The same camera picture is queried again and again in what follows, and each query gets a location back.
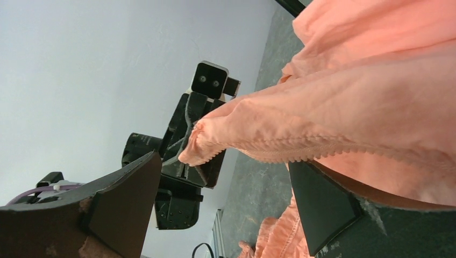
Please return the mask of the salmon pink thin jacket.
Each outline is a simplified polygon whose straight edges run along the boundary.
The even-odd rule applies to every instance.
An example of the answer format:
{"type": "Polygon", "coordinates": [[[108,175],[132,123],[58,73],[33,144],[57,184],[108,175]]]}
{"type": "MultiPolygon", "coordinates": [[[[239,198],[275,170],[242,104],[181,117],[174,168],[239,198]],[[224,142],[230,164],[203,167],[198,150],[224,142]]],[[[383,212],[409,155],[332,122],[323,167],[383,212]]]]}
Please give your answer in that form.
{"type": "Polygon", "coordinates": [[[307,162],[362,215],[316,256],[292,188],[240,257],[455,257],[455,1],[312,1],[277,85],[198,120],[179,160],[307,162]]]}

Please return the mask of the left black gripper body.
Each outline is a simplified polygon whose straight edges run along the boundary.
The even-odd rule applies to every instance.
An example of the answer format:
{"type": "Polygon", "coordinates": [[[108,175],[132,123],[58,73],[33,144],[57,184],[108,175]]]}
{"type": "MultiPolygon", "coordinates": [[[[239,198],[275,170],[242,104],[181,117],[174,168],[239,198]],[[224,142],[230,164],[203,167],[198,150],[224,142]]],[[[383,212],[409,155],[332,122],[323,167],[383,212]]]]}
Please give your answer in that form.
{"type": "Polygon", "coordinates": [[[174,177],[162,175],[155,197],[155,216],[159,230],[186,230],[199,218],[201,188],[174,177]]]}

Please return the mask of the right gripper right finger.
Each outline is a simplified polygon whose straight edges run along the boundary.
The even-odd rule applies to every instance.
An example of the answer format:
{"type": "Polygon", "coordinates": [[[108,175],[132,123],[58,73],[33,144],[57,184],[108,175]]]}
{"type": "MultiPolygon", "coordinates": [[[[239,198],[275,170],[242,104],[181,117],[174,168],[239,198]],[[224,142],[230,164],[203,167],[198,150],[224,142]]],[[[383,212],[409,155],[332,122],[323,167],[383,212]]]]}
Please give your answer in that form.
{"type": "Polygon", "coordinates": [[[314,165],[290,162],[288,167],[309,253],[316,256],[362,212],[351,193],[314,165]]]}

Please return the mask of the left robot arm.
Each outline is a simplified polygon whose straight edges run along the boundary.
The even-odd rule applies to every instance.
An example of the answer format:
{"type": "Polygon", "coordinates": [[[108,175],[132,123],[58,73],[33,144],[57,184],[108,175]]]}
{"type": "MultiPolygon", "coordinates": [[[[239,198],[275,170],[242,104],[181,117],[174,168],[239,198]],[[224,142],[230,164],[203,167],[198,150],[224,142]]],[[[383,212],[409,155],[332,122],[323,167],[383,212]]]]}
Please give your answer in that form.
{"type": "Polygon", "coordinates": [[[225,151],[196,167],[180,162],[178,157],[186,147],[194,123],[224,103],[197,92],[186,93],[181,96],[162,138],[130,134],[123,151],[123,167],[149,152],[161,157],[161,178],[154,204],[159,230],[185,230],[194,226],[203,201],[201,190],[212,189],[217,184],[225,151]]]}

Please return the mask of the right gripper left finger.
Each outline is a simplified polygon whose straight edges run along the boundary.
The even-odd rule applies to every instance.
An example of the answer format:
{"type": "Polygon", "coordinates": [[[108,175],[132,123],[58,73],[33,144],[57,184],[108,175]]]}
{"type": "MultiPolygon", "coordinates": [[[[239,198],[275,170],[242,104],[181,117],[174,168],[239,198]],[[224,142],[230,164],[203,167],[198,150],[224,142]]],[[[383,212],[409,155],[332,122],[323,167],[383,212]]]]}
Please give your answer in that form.
{"type": "Polygon", "coordinates": [[[151,152],[77,189],[1,207],[1,257],[140,257],[161,165],[151,152]]]}

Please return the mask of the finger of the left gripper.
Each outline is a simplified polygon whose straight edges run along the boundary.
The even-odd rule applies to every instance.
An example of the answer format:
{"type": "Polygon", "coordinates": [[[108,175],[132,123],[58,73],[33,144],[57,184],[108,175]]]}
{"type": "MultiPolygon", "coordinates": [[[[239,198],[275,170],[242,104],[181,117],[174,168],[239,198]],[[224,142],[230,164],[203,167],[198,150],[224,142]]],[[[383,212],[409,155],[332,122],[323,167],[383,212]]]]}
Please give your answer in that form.
{"type": "Polygon", "coordinates": [[[187,146],[195,123],[225,101],[210,99],[197,92],[184,93],[170,119],[160,145],[162,173],[175,178],[197,178],[196,170],[179,161],[178,157],[187,146]]]}
{"type": "Polygon", "coordinates": [[[196,170],[196,184],[202,188],[214,188],[217,184],[219,174],[222,168],[226,150],[216,154],[212,159],[202,165],[194,167],[196,170]]]}

